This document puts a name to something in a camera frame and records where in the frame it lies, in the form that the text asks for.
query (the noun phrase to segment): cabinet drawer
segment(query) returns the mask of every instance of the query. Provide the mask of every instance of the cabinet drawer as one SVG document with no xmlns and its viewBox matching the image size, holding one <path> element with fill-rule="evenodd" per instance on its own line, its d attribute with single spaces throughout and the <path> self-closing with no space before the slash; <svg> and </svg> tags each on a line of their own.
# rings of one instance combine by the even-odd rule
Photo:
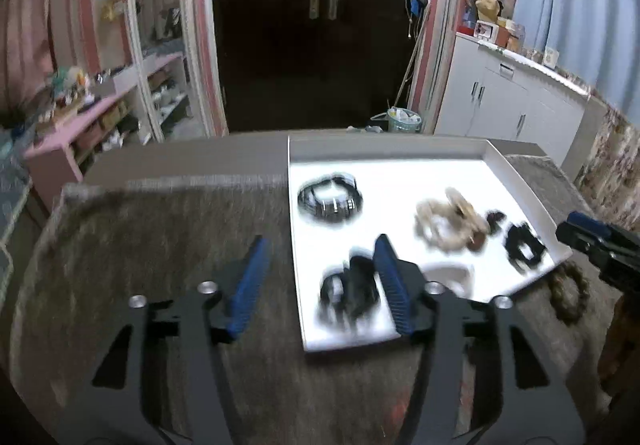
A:
<svg viewBox="0 0 640 445">
<path fill-rule="evenodd" d="M 523 66 L 513 60 L 509 60 L 507 57 L 503 57 L 498 52 L 487 53 L 484 57 L 484 66 L 505 80 L 519 85 L 521 88 L 528 89 L 530 87 L 527 85 L 529 75 L 527 75 Z"/>
</svg>

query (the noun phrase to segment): white tray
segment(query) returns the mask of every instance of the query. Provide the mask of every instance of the white tray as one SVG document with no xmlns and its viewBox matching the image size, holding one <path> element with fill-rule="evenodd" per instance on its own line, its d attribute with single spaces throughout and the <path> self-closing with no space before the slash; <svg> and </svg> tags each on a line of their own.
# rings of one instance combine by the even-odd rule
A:
<svg viewBox="0 0 640 445">
<path fill-rule="evenodd" d="M 316 221 L 298 208 L 306 183 L 332 173 L 354 176 L 363 196 L 358 217 L 340 225 Z M 429 248 L 415 232 L 415 205 L 446 200 L 454 187 L 484 215 L 500 210 L 511 223 L 529 223 L 547 248 L 542 263 L 521 273 L 507 259 L 504 232 L 487 239 L 479 254 Z M 471 298 L 487 302 L 531 284 L 572 255 L 558 242 L 556 224 L 519 174 L 486 140 L 407 134 L 294 134 L 289 137 L 289 208 L 298 313 L 306 351 L 366 345 L 396 338 L 380 282 L 382 302 L 356 327 L 330 327 L 319 319 L 322 278 L 348 262 L 354 248 L 371 255 L 374 242 L 386 234 L 398 257 L 428 276 L 443 263 L 472 266 Z"/>
</svg>

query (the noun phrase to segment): gray fabric table cover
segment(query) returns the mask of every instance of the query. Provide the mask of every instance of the gray fabric table cover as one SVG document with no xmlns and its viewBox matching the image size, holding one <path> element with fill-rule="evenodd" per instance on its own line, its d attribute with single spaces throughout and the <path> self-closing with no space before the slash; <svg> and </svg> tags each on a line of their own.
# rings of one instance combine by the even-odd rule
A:
<svg viewBox="0 0 640 445">
<path fill-rule="evenodd" d="M 556 222 L 589 212 L 546 157 L 508 157 Z M 251 444 L 392 443 L 420 355 L 399 341 L 320 357 L 302 350 L 292 266 L 286 176 L 212 176 L 139 182 L 105 192 L 65 193 L 36 248 L 20 289 L 10 350 L 18 393 L 54 431 L 104 346 L 116 303 L 143 293 L 151 301 L 211 279 L 211 269 L 244 255 L 255 234 L 273 247 L 270 274 L 239 342 L 225 346 L 230 385 Z M 573 327 L 559 322 L 543 282 L 516 304 L 543 337 L 588 426 L 607 397 L 596 361 L 619 294 L 597 279 L 583 256 L 591 301 Z M 159 421 L 189 434 L 177 344 L 168 343 L 164 409 Z M 468 420 L 472 374 L 465 371 L 460 425 Z"/>
</svg>

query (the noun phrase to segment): brown braided hair tie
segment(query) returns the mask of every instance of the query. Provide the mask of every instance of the brown braided hair tie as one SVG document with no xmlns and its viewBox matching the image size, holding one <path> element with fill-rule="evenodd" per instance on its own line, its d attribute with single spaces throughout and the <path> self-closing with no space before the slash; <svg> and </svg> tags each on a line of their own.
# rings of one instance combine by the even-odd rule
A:
<svg viewBox="0 0 640 445">
<path fill-rule="evenodd" d="M 575 305 L 569 304 L 566 298 L 562 279 L 568 277 L 575 282 L 578 288 L 578 301 Z M 562 263 L 551 272 L 547 281 L 551 297 L 549 302 L 556 312 L 556 317 L 567 325 L 578 322 L 587 310 L 589 301 L 589 282 L 584 278 L 580 269 L 574 263 Z"/>
</svg>

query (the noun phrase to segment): black hair tie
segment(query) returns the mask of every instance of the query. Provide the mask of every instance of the black hair tie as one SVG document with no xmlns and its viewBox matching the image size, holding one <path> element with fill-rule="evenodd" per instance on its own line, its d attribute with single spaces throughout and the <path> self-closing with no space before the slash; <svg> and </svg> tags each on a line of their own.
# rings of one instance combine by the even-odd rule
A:
<svg viewBox="0 0 640 445">
<path fill-rule="evenodd" d="M 346 190 L 346 198 L 320 200 L 316 189 L 334 183 Z M 314 217 L 328 223 L 340 223 L 355 216 L 362 209 L 362 194 L 356 187 L 356 180 L 348 174 L 333 174 L 302 187 L 298 193 L 298 206 Z"/>
<path fill-rule="evenodd" d="M 529 247 L 532 253 L 531 257 L 524 256 L 520 249 L 522 246 Z M 523 222 L 520 226 L 511 225 L 504 242 L 504 247 L 507 250 L 509 259 L 525 263 L 529 268 L 539 265 L 546 251 L 546 246 L 531 233 L 529 225 L 526 222 Z"/>
</svg>

